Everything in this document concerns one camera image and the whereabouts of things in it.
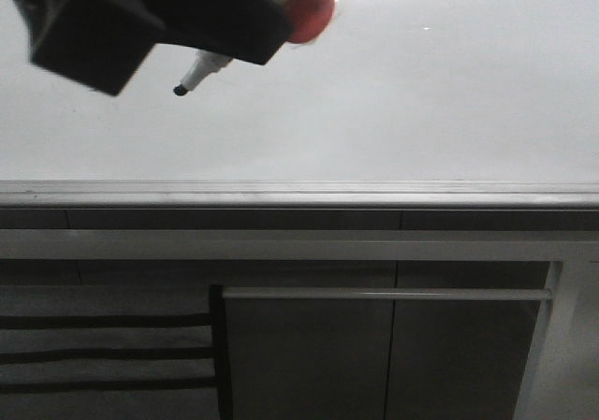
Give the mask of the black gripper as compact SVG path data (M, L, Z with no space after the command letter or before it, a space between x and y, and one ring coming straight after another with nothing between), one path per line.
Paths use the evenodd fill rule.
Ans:
M264 65L292 32L273 0L12 1L33 64L113 96L156 44Z

